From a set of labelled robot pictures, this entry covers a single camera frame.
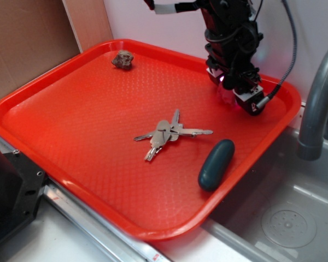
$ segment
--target tray rim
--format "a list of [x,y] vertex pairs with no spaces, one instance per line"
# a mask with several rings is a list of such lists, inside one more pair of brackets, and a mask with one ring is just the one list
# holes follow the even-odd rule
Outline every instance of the tray rim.
[[[81,53],[69,61],[57,66],[56,68],[48,71],[47,73],[41,75],[40,77],[34,79],[33,81],[25,84],[21,88],[17,89],[13,93],[7,95],[6,97],[0,100],[0,115],[9,111],[12,107],[20,104],[22,101],[27,99],[30,96],[33,96],[37,92],[43,90],[47,86],[51,85],[53,82],[57,81],[60,78],[68,75],[73,72],[77,68],[86,64],[89,61],[92,61],[99,55],[108,51],[118,51],[125,47],[137,46],[141,47],[143,52],[141,55],[151,57],[152,54],[165,54],[164,60],[161,59],[162,62],[170,63],[175,59],[175,64],[180,67],[185,67],[187,62],[190,62],[190,65],[193,65],[191,70],[195,70],[198,72],[205,71],[206,65],[205,60],[202,58],[197,58],[190,55],[185,55],[179,52],[175,52],[172,50],[164,49],[162,47],[157,47],[149,44],[145,44],[142,42],[138,42],[130,39],[118,39],[111,40],[100,43],[86,52]],[[271,78],[268,76],[262,75],[262,79],[268,82],[277,84],[278,80],[275,78]],[[283,87],[280,89],[279,93],[276,95],[281,98],[281,100],[286,105],[286,114],[283,118],[273,127],[273,129],[264,137],[264,139],[253,149],[248,159],[242,161],[242,163],[236,167],[233,171],[233,175],[231,174],[220,187],[212,193],[208,201],[205,205],[203,205],[197,212],[193,215],[191,219],[189,219],[186,223],[182,223],[180,225],[176,225],[171,228],[167,228],[165,230],[148,230],[141,228],[134,224],[132,221],[124,217],[124,215],[118,213],[112,207],[110,207],[107,203],[103,202],[98,197],[92,195],[91,193],[82,190],[79,186],[76,186],[75,183],[71,184],[63,184],[62,186],[67,188],[73,195],[77,198],[80,198],[85,203],[90,203],[88,200],[92,199],[91,208],[93,208],[96,212],[100,213],[100,210],[106,210],[108,215],[106,219],[109,219],[112,223],[114,223],[119,228],[123,229],[127,233],[138,237],[140,239],[146,241],[154,241],[154,240],[166,240],[171,239],[176,236],[179,236],[185,232],[188,232],[197,226],[199,226],[211,213],[211,211],[218,205],[219,202],[227,195],[227,193],[238,183],[238,181],[244,176],[244,174],[251,168],[251,166],[258,160],[260,157],[260,152],[263,154],[267,148],[271,145],[271,143],[281,134],[281,132],[287,127],[290,121],[296,116],[301,106],[301,98],[296,88],[291,84],[285,82]],[[287,97],[289,100],[284,101],[282,97]],[[42,158],[38,153],[32,152],[27,146],[24,145],[18,138],[11,135],[5,128],[0,126],[0,136],[5,139],[8,143],[13,145],[14,147],[21,150],[23,153],[28,155],[33,161],[35,161],[38,165],[44,166],[49,165],[49,161],[47,159]],[[50,168],[50,173],[60,174],[65,173],[60,170],[57,166],[52,166]]]

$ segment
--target screw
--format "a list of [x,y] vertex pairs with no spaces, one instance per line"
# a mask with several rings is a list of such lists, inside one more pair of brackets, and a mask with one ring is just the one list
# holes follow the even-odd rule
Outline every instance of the screw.
[[12,151],[12,154],[14,154],[15,156],[19,156],[19,154],[21,153],[21,151],[19,151],[18,149],[15,149],[14,151]]

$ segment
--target key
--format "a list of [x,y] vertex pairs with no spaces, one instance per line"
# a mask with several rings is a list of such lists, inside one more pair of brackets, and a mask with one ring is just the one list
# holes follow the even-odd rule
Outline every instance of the key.
[[142,139],[146,139],[146,138],[151,138],[153,136],[153,134],[155,133],[155,131],[149,132],[145,135],[140,135],[134,138],[135,141],[140,141]]
[[163,148],[166,142],[170,139],[170,133],[168,132],[161,132],[158,130],[165,130],[170,131],[171,126],[170,123],[166,120],[162,120],[158,123],[156,131],[151,138],[151,145],[152,148],[146,154],[144,160],[151,161],[153,157],[159,153],[159,151]]
[[171,135],[170,141],[178,140],[180,135],[190,136],[194,138],[196,135],[210,135],[213,133],[213,131],[211,130],[184,128],[184,125],[179,123],[179,116],[180,116],[180,111],[176,109],[171,122],[171,130],[170,131],[160,130],[161,132],[166,132]]
[[175,131],[175,132],[172,132],[170,141],[178,140],[179,135],[176,134],[176,130],[184,127],[183,124],[179,124],[179,117],[180,117],[180,110],[176,109],[173,119],[171,121],[171,131]]

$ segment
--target white wall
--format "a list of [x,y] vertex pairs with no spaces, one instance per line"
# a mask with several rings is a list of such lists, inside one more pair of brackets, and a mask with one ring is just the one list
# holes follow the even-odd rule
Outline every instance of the white wall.
[[[156,0],[156,4],[189,2]],[[260,0],[253,0],[257,9]],[[287,81],[306,100],[328,50],[328,0],[288,0],[298,34],[298,56]],[[155,15],[142,0],[104,0],[114,39],[129,38],[206,58],[205,24],[200,11]],[[292,53],[291,29],[280,0],[265,0],[258,18],[264,34],[253,63],[262,74],[280,79]]]

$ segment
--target rock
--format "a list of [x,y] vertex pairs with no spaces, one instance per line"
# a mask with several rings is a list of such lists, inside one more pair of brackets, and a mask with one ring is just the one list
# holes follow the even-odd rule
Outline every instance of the rock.
[[131,61],[133,60],[133,55],[126,50],[120,50],[117,56],[112,60],[112,64],[117,68],[122,68],[130,70],[132,67]]

